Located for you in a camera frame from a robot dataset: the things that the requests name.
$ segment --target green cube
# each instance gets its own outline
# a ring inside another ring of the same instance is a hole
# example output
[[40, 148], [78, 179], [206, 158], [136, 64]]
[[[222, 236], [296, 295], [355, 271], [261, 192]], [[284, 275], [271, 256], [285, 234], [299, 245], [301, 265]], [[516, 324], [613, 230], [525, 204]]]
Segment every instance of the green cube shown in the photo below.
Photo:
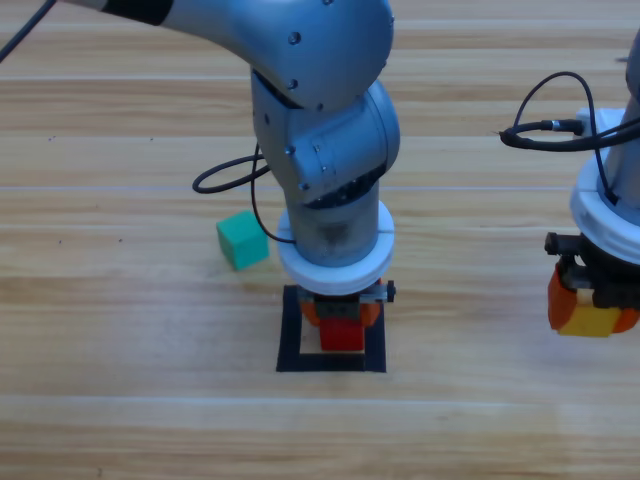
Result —
[[267, 236], [252, 212], [241, 212], [217, 224], [222, 253], [236, 270], [269, 257]]

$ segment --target black cable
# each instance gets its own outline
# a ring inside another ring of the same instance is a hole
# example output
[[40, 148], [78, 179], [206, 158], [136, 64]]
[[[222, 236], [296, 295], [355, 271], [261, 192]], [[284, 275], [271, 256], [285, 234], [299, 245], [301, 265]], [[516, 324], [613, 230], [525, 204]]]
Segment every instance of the black cable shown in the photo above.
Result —
[[[214, 193], [226, 192], [227, 190], [231, 190], [232, 188], [236, 188], [251, 182], [251, 205], [253, 207], [253, 213], [256, 216], [256, 220], [258, 221], [258, 225], [260, 225], [260, 228], [262, 229], [262, 231], [265, 233], [267, 237], [271, 238], [272, 240], [275, 240], [276, 242], [295, 244], [296, 243], [295, 240], [287, 240], [285, 238], [276, 237], [269, 230], [267, 230], [267, 227], [265, 227], [264, 223], [262, 223], [262, 219], [260, 218], [260, 214], [258, 213], [258, 202], [256, 201], [256, 179], [260, 178], [266, 173], [269, 173], [271, 171], [271, 168], [267, 165], [266, 167], [262, 167], [260, 170], [256, 170], [258, 166], [258, 160], [264, 160], [264, 155], [260, 153], [260, 145], [256, 144], [256, 151], [253, 155], [250, 155], [248, 157], [237, 158], [229, 162], [221, 163], [220, 165], [217, 165], [207, 170], [206, 172], [200, 174], [198, 178], [196, 178], [193, 181], [192, 188], [197, 193], [201, 193], [203, 195], [211, 195]], [[211, 177], [212, 175], [215, 175], [216, 173], [221, 172], [222, 170], [225, 170], [227, 168], [235, 167], [236, 165], [241, 165], [247, 162], [253, 162], [250, 175], [246, 175], [232, 182], [228, 182], [215, 187], [201, 186], [202, 182], [204, 182], [207, 178]]]
[[629, 127], [633, 127], [634, 125], [638, 125], [640, 123], [640, 117], [635, 118], [633, 120], [629, 120], [628, 122], [625, 123], [621, 123], [620, 125], [618, 125], [617, 127], [611, 128], [609, 130], [606, 130], [604, 132], [600, 132], [598, 135], [596, 135], [597, 138], [602, 138], [602, 137], [606, 137], [611, 135], [612, 133], [617, 133], [621, 130], [626, 130]]
[[276, 242], [289, 243], [289, 244], [295, 245], [296, 243], [295, 240], [287, 240], [286, 238], [276, 237], [271, 232], [269, 232], [269, 230], [267, 230], [267, 227], [265, 227], [264, 224], [262, 223], [262, 220], [260, 219], [260, 214], [258, 214], [258, 203], [256, 202], [256, 178], [258, 177], [256, 176], [256, 167], [258, 166], [258, 160], [260, 160], [260, 157], [264, 158], [263, 155], [260, 155], [260, 144], [256, 144], [256, 151], [253, 154], [253, 167], [251, 170], [251, 205], [253, 205], [253, 213], [256, 216], [256, 220], [258, 220], [258, 224], [260, 225], [260, 228], [262, 228], [262, 231], [267, 235], [267, 237], [271, 238], [272, 240], [275, 240]]
[[[578, 82], [580, 82], [580, 84], [582, 85], [582, 88], [584, 89], [584, 92], [587, 96], [587, 102], [589, 104], [589, 121], [591, 125], [591, 138], [581, 139], [581, 140], [571, 140], [569, 142], [540, 142], [540, 141], [535, 141], [531, 139], [520, 138], [518, 136], [518, 133], [520, 133], [518, 132], [518, 124], [520, 123], [520, 119], [522, 118], [522, 114], [527, 104], [529, 103], [531, 98], [533, 98], [533, 96], [538, 92], [538, 90], [544, 87], [551, 80], [558, 77], [572, 77], [578, 80]], [[605, 196], [607, 197], [607, 199], [609, 199], [611, 203], [615, 205], [616, 203], [618, 203], [619, 199], [611, 189], [611, 186], [609, 185], [609, 182], [607, 180], [606, 173], [604, 170], [604, 164], [602, 162], [602, 156], [600, 154], [600, 149], [606, 148], [606, 147], [603, 147], [602, 145], [604, 145], [607, 142], [612, 142], [612, 141], [619, 142], [621, 140], [620, 137], [623, 135], [624, 134], [620, 134], [620, 135], [616, 135], [615, 137], [608, 137], [608, 138], [603, 138], [599, 140], [597, 125], [596, 125], [596, 109], [593, 102], [593, 94], [591, 93], [591, 88], [589, 88], [589, 84], [587, 84], [586, 80], [575, 72], [557, 72], [552, 75], [549, 75], [547, 78], [545, 78], [540, 83], [538, 83], [538, 85], [536, 85], [533, 88], [533, 90], [529, 92], [529, 94], [525, 97], [524, 101], [522, 102], [522, 105], [520, 105], [520, 109], [518, 110], [518, 114], [516, 115], [516, 119], [513, 123], [513, 127], [511, 129], [508, 129], [505, 132], [500, 132], [500, 139], [503, 141], [503, 143], [505, 143], [505, 145], [512, 146], [515, 148], [524, 148], [524, 149], [539, 150], [539, 151], [546, 151], [546, 152], [560, 151], [558, 149], [561, 149], [561, 148], [566, 149], [562, 151], [578, 151], [574, 149], [578, 148], [578, 144], [581, 141], [591, 140], [591, 143], [589, 142], [584, 142], [584, 143], [588, 144], [591, 147], [591, 148], [588, 148], [587, 150], [594, 150], [596, 154], [596, 161], [598, 164], [598, 171], [600, 173], [600, 179], [604, 187]]]
[[47, 13], [49, 13], [49, 10], [51, 10], [51, 8], [53, 8], [55, 4], [56, 0], [47, 0], [44, 5], [40, 7], [40, 10], [38, 10], [27, 23], [25, 23], [24, 27], [22, 27], [22, 29], [20, 29], [20, 31], [16, 33], [11, 40], [9, 40], [9, 43], [7, 43], [2, 48], [2, 50], [0, 50], [0, 63], [2, 63], [4, 59], [7, 58], [18, 45], [20, 45], [25, 37], [29, 35], [29, 33], [31, 33], [31, 30], [33, 30], [35, 26], [40, 23], [40, 21], [45, 17]]
[[249, 183], [251, 180], [260, 178], [264, 174], [269, 173], [271, 171], [271, 168], [269, 168], [268, 166], [262, 167], [257, 172], [252, 172], [251, 175], [247, 175], [245, 177], [234, 180], [233, 182], [225, 183], [223, 185], [218, 185], [215, 187], [200, 186], [202, 182], [204, 182], [207, 178], [211, 177], [212, 175], [215, 175], [216, 173], [222, 170], [225, 170], [230, 167], [235, 167], [236, 165], [241, 165], [243, 163], [253, 162], [254, 160], [257, 162], [258, 160], [264, 159], [264, 155], [257, 155], [257, 157], [258, 158], [256, 158], [256, 155], [250, 155], [248, 157], [242, 157], [242, 158], [237, 158], [235, 160], [231, 160], [230, 162], [221, 163], [220, 165], [215, 166], [212, 169], [207, 170], [206, 172], [199, 175], [198, 178], [196, 178], [193, 181], [193, 189], [197, 193], [201, 193], [203, 195], [211, 195], [213, 193], [226, 192], [227, 190], [231, 190], [232, 188], [240, 187], [246, 183]]

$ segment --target wooden surface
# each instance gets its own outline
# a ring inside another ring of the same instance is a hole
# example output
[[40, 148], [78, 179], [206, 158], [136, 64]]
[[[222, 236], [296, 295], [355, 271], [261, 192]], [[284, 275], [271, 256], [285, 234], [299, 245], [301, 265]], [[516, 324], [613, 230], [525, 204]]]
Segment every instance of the wooden surface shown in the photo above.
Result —
[[[0, 41], [39, 0], [0, 0]], [[232, 273], [193, 179], [253, 148], [247, 66], [59, 5], [0, 66], [0, 478], [640, 478], [640, 333], [562, 338], [549, 230], [588, 155], [493, 131], [549, 73], [628, 98], [637, 0], [394, 0], [404, 133], [386, 375], [277, 374], [282, 273]], [[584, 106], [557, 81], [528, 118]], [[223, 175], [233, 178], [240, 169]], [[259, 182], [272, 228], [282, 195]]]

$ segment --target red block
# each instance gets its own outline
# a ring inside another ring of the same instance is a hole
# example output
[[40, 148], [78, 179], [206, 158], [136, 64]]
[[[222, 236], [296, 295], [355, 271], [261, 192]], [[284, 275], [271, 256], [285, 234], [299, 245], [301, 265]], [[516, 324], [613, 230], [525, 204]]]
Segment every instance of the red block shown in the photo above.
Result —
[[364, 350], [364, 326], [346, 318], [320, 320], [320, 343], [328, 352]]

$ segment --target black square outline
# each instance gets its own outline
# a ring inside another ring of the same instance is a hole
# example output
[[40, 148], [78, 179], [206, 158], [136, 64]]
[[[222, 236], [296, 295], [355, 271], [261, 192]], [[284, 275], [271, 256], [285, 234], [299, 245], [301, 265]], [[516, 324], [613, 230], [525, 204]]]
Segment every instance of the black square outline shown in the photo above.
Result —
[[383, 305], [375, 324], [365, 329], [364, 353], [300, 353], [301, 334], [302, 312], [296, 287], [286, 285], [277, 372], [387, 372]]

